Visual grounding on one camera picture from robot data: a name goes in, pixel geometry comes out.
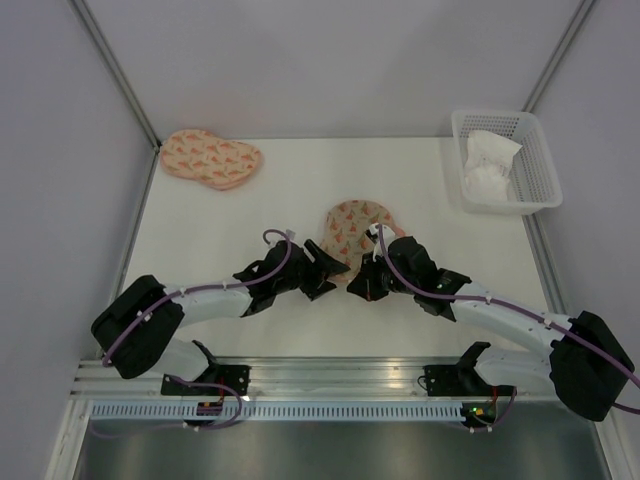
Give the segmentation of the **floral mesh laundry bag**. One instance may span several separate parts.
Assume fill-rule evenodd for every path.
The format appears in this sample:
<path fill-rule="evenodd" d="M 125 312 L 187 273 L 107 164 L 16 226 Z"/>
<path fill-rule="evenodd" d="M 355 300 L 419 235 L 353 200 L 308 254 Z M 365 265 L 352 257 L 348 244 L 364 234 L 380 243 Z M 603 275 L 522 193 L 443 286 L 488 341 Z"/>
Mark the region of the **floral mesh laundry bag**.
<path fill-rule="evenodd" d="M 397 236 L 405 236 L 390 211 L 372 200 L 347 200 L 328 211 L 320 248 L 349 267 L 346 273 L 333 275 L 332 283 L 348 284 L 358 274 L 363 255 L 374 249 L 374 243 L 366 235 L 374 223 L 390 227 Z"/>

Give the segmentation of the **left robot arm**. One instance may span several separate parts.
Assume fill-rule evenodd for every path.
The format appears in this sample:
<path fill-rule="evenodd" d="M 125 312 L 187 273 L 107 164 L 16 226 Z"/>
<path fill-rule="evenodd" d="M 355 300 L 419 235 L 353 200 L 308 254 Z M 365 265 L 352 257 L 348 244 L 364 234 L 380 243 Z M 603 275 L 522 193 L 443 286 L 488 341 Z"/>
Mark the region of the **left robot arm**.
<path fill-rule="evenodd" d="M 171 288 L 143 275 L 94 320 L 91 334 L 104 352 L 103 363 L 121 378 L 147 372 L 177 376 L 195 395 L 206 396 L 218 384 L 215 360 L 202 342 L 177 339 L 180 328 L 250 317 L 294 290 L 314 301 L 336 288 L 333 277 L 348 271 L 313 241 L 298 246 L 284 238 L 264 259 L 218 283 Z"/>

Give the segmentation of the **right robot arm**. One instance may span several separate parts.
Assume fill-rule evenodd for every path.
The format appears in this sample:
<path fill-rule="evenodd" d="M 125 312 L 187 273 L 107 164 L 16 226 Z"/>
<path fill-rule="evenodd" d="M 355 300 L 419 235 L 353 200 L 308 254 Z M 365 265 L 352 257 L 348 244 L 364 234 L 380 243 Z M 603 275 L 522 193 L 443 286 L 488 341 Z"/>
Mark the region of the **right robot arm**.
<path fill-rule="evenodd" d="M 496 296 L 458 272 L 439 268 L 410 236 L 381 224 L 366 234 L 373 249 L 362 257 L 348 292 L 366 301 L 409 295 L 426 313 L 488 330 L 516 345 L 501 350 L 477 342 L 459 359 L 459 388 L 478 395 L 489 386 L 552 394 L 572 412 L 600 422 L 628 383 L 635 366 L 604 320 L 588 311 L 575 317 L 532 310 Z"/>

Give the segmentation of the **white bra in basket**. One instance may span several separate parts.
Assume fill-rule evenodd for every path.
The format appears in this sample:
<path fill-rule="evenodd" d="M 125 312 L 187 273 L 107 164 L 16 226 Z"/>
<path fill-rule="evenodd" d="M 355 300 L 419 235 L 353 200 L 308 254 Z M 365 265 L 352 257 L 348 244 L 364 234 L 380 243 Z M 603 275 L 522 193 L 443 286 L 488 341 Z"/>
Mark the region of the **white bra in basket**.
<path fill-rule="evenodd" d="M 514 158 L 522 145 L 486 130 L 473 130 L 467 138 L 465 185 L 472 197 L 506 202 Z"/>

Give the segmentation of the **white perforated plastic basket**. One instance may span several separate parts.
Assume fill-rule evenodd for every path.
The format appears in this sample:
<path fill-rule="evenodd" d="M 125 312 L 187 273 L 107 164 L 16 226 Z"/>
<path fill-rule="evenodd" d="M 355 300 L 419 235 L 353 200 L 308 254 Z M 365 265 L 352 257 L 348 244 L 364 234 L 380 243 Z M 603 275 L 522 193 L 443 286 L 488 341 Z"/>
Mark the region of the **white perforated plastic basket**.
<path fill-rule="evenodd" d="M 465 211 L 529 215 L 561 205 L 559 178 L 533 114 L 456 110 L 451 127 L 453 165 Z"/>

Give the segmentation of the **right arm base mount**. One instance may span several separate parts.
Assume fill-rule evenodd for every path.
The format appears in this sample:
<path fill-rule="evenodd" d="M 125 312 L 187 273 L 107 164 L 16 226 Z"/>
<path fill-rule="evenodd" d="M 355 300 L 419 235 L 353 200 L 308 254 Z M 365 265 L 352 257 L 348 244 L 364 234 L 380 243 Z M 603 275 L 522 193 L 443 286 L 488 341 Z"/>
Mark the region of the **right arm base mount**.
<path fill-rule="evenodd" d="M 458 365 L 425 365 L 416 384 L 430 397 L 485 398 L 510 397 L 515 387 L 487 383 L 474 368 Z"/>

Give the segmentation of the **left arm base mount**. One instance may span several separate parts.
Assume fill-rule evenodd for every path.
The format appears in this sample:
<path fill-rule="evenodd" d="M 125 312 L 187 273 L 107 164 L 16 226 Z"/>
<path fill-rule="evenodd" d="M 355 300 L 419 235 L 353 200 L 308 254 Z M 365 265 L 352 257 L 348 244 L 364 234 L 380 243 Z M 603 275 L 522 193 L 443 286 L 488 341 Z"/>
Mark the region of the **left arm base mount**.
<path fill-rule="evenodd" d="M 178 380 L 165 374 L 161 385 L 161 395 L 168 397 L 214 397 L 214 400 L 203 400 L 197 403 L 194 413 L 196 418 L 229 416 L 237 410 L 237 399 L 231 393 L 235 391 L 240 397 L 247 393 L 250 383 L 248 365 L 218 365 L 208 367 L 195 380 Z"/>

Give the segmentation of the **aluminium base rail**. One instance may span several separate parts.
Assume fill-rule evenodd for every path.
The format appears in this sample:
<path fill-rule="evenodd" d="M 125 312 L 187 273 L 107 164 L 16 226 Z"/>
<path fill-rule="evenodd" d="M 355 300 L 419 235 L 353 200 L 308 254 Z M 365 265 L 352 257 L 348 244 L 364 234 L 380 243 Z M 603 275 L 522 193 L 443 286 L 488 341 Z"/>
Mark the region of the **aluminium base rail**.
<path fill-rule="evenodd" d="M 416 379 L 426 365 L 455 357 L 220 357 L 249 367 L 249 398 L 266 400 L 418 400 L 427 392 Z M 163 376 L 148 372 L 123 380 L 98 360 L 80 362 L 71 386 L 75 398 L 151 400 L 161 397 Z"/>

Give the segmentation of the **left aluminium frame post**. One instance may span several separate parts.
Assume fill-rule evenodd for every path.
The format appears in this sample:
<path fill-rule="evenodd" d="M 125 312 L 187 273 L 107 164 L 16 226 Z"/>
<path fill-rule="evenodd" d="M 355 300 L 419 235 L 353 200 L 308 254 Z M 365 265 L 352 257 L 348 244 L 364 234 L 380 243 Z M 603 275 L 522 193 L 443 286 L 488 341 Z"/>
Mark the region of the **left aluminium frame post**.
<path fill-rule="evenodd" d="M 88 1 L 69 0 L 69 6 L 88 35 L 102 63 L 116 84 L 116 87 L 132 113 L 137 125 L 141 128 L 147 142 L 154 152 L 158 152 L 161 141 L 156 134 L 144 108 L 132 88 L 127 76 L 117 59 L 111 45 L 95 17 Z"/>

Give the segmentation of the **aluminium frame post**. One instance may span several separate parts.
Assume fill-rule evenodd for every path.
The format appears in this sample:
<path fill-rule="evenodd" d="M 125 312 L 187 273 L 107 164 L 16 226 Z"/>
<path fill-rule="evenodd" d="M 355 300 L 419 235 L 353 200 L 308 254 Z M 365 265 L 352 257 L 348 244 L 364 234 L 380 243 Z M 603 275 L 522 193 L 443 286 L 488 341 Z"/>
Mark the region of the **aluminium frame post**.
<path fill-rule="evenodd" d="M 116 87 L 132 113 L 137 125 L 141 128 L 147 142 L 154 152 L 158 152 L 161 141 L 156 134 L 144 108 L 132 88 L 127 76 L 117 59 L 111 45 L 95 17 L 88 1 L 69 0 L 69 6 L 88 35 L 102 63 L 116 84 Z"/>
<path fill-rule="evenodd" d="M 524 102 L 522 111 L 527 113 L 533 113 L 535 111 L 546 90 L 551 85 L 552 80 L 559 70 L 562 62 L 567 57 L 571 47 L 579 37 L 581 31 L 585 27 L 598 4 L 598 0 L 579 1 L 551 55 L 541 70 L 526 101 Z"/>

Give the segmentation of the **right aluminium frame post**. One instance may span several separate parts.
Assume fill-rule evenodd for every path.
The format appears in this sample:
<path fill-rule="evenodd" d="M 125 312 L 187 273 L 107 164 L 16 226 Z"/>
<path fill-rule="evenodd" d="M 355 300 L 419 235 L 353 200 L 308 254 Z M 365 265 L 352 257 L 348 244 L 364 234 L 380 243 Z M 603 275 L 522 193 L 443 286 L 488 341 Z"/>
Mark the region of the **right aluminium frame post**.
<path fill-rule="evenodd" d="M 552 80 L 559 70 L 562 62 L 567 57 L 571 47 L 579 37 L 581 31 L 585 27 L 598 4 L 598 0 L 579 1 L 551 55 L 541 70 L 526 101 L 524 102 L 522 111 L 527 113 L 533 113 L 535 111 L 546 90 L 551 85 Z"/>

